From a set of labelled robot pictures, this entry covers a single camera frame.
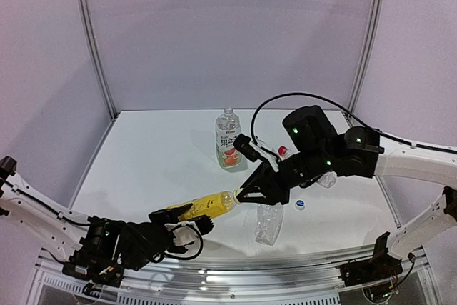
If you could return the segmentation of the fruit tea bottle white label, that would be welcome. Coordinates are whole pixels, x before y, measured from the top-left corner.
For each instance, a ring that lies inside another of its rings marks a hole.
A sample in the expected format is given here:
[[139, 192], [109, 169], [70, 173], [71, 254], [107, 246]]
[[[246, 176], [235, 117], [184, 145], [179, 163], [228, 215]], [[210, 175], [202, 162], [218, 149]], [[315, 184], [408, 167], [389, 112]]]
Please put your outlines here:
[[240, 133], [239, 116], [233, 108], [225, 108], [215, 122], [216, 158], [222, 169], [236, 167], [242, 162], [243, 155], [234, 146], [234, 142]]

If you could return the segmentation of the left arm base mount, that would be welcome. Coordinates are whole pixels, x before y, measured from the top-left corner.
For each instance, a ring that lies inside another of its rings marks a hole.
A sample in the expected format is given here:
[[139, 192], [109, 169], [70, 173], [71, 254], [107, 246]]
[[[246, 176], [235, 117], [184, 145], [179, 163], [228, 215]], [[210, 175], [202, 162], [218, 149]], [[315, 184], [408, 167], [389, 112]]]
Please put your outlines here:
[[92, 284], [119, 288], [124, 268], [115, 261], [113, 249], [83, 246], [64, 262], [62, 272]]

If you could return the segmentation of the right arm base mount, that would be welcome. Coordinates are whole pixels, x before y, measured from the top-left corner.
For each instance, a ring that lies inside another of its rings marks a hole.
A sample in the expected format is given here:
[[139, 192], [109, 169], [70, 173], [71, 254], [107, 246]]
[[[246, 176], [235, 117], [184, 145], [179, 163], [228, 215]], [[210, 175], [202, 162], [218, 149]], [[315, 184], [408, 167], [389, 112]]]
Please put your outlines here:
[[344, 286], [362, 286], [363, 296], [370, 304], [387, 304], [415, 266], [416, 256], [410, 252], [407, 258], [411, 262], [411, 267], [406, 275], [399, 279], [403, 272], [402, 259], [389, 254], [389, 235], [387, 231], [376, 239], [370, 258], [350, 260], [339, 266]]

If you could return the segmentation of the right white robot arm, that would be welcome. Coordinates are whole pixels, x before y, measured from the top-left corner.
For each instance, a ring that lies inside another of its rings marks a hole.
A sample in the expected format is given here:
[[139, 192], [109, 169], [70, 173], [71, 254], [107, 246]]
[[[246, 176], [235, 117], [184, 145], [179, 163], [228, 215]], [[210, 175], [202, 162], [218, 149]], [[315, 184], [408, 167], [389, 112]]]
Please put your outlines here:
[[267, 157], [241, 134], [236, 149], [261, 164], [235, 193], [240, 203], [287, 204], [290, 190], [337, 176], [397, 176], [443, 186], [443, 193], [422, 213], [381, 239], [381, 251], [401, 260], [433, 237], [456, 226], [456, 151], [408, 143], [367, 126], [338, 134], [319, 106], [304, 106], [282, 121], [297, 153], [284, 160]]

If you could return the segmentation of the yellow drink bottle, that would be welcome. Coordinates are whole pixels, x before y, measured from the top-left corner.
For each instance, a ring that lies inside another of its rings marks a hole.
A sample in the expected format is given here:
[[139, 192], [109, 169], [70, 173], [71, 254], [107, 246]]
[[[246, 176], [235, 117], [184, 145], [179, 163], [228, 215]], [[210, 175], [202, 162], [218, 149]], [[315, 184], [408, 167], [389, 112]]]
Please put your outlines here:
[[168, 206], [166, 209], [187, 207], [188, 209], [178, 216], [179, 221], [190, 221], [203, 215], [215, 219], [229, 213], [239, 204], [236, 197], [240, 192], [241, 189], [221, 191], [198, 199], [192, 199], [182, 204]]

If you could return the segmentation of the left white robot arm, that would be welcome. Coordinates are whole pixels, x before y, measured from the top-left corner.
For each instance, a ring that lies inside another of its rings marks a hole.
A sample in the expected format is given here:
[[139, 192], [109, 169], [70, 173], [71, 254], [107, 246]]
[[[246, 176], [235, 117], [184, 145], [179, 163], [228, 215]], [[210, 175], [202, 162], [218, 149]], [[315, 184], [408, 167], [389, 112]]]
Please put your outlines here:
[[189, 206], [161, 209], [146, 222], [89, 216], [70, 210], [31, 187], [10, 156], [1, 159], [1, 217], [29, 230], [68, 273], [94, 279], [138, 271], [170, 257], [191, 260], [214, 223], [207, 215], [184, 219]]

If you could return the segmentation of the blue white bottle cap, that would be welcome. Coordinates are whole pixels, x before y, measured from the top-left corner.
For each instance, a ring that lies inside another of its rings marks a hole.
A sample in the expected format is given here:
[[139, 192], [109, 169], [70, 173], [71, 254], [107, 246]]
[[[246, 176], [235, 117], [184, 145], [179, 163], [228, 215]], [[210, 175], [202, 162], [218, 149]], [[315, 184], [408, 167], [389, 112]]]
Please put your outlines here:
[[295, 203], [295, 207], [299, 211], [303, 211], [306, 208], [306, 204], [303, 200], [299, 199]]

